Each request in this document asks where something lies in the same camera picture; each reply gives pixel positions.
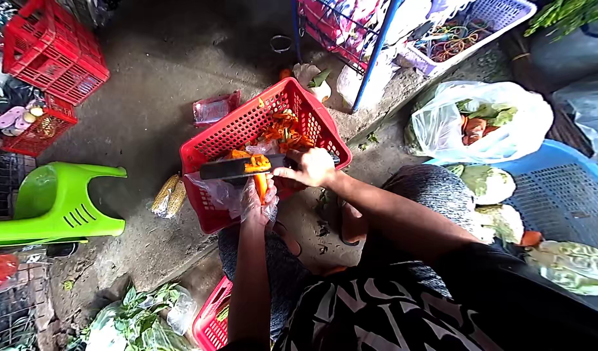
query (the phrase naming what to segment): concrete floor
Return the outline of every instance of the concrete floor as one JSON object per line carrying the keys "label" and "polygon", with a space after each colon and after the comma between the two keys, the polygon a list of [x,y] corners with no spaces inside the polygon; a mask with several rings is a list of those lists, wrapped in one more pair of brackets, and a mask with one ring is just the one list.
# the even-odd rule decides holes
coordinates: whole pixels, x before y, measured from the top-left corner
{"label": "concrete floor", "polygon": [[[180,276],[186,282],[190,277],[192,286],[200,284],[197,299],[207,297],[219,271],[213,264],[206,266],[202,258],[218,259],[215,236],[201,233],[188,201],[173,219],[155,217],[146,205],[180,169],[179,146],[197,133],[191,124],[195,100],[240,89],[241,100],[246,101],[275,83],[280,68],[295,63],[293,52],[277,54],[268,46],[275,34],[292,35],[289,6],[289,1],[273,0],[124,0],[112,22],[100,31],[112,77],[77,108],[78,124],[38,163],[124,166],[127,179],[95,179],[89,190],[100,209],[124,218],[127,225],[123,235],[92,238],[72,257],[52,265],[54,308],[65,325],[85,325],[97,312],[93,301],[126,276],[140,290]],[[303,39],[302,45],[304,60],[334,68],[328,83],[335,87],[340,63],[315,50],[309,39]],[[462,64],[463,69],[472,62],[464,76],[475,79],[475,67],[485,56],[476,55]],[[485,72],[492,74],[502,67],[486,66]],[[429,83],[414,71],[401,71],[379,106],[352,116],[345,113],[334,92],[327,105],[354,152],[351,175],[380,184],[401,164],[419,162],[400,149],[406,116],[399,118],[395,111]],[[387,127],[377,128],[384,116],[392,118]],[[376,128],[380,143],[359,151],[357,144]],[[308,267],[318,271],[351,265],[359,258],[359,247],[341,245],[334,228],[326,236],[316,235],[320,227],[313,208],[319,196],[318,189],[294,195],[280,204],[279,219],[302,244],[302,260]],[[319,244],[328,246],[325,254],[320,254]],[[195,262],[200,264],[186,272]],[[65,280],[75,281],[70,291],[62,289]]]}

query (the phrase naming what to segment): pink plastic wrapper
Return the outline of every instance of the pink plastic wrapper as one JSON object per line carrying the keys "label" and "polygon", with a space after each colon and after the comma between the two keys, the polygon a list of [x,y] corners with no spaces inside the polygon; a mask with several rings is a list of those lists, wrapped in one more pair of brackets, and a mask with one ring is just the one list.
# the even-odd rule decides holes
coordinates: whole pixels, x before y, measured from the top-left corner
{"label": "pink plastic wrapper", "polygon": [[231,94],[193,102],[193,124],[195,127],[208,128],[219,119],[239,107],[241,92],[237,90]]}

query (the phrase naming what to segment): metal grate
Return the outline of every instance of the metal grate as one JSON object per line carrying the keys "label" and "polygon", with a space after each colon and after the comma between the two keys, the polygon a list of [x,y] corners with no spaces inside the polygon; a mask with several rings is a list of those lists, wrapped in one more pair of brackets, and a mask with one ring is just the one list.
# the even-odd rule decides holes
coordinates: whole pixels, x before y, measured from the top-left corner
{"label": "metal grate", "polygon": [[0,150],[0,217],[13,215],[13,192],[35,168],[35,159],[32,157]]}
{"label": "metal grate", "polygon": [[514,177],[517,188],[505,203],[522,214],[524,227],[546,239],[598,248],[598,183],[570,163]]}
{"label": "metal grate", "polygon": [[0,349],[22,345],[37,349],[37,331],[52,317],[45,265],[19,267],[14,288],[0,293]]}

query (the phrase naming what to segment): black t-shirt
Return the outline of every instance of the black t-shirt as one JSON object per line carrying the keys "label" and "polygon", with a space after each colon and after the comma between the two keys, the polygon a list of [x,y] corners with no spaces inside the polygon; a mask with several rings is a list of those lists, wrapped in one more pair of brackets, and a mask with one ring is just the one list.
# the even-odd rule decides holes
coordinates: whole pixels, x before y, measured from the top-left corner
{"label": "black t-shirt", "polygon": [[[598,309],[482,244],[434,266],[452,298],[404,266],[350,268],[310,284],[274,350],[598,350]],[[235,342],[224,350],[268,349]]]}

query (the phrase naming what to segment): hand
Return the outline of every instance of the hand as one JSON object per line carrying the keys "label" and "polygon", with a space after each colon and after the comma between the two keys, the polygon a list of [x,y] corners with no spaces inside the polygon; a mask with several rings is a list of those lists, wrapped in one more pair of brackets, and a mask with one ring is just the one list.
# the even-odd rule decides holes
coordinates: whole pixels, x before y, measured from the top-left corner
{"label": "hand", "polygon": [[336,172],[332,157],[322,148],[308,152],[288,150],[286,156],[298,163],[299,170],[280,167],[273,170],[274,176],[295,179],[310,187],[326,187]]}
{"label": "hand", "polygon": [[273,184],[272,174],[267,174],[267,190],[265,193],[265,204],[260,203],[260,197],[256,190],[256,183],[254,177],[249,177],[243,195],[240,200],[240,220],[241,222],[249,221],[265,226],[269,220],[275,221],[277,215],[277,203],[279,198],[276,196],[277,188]]}

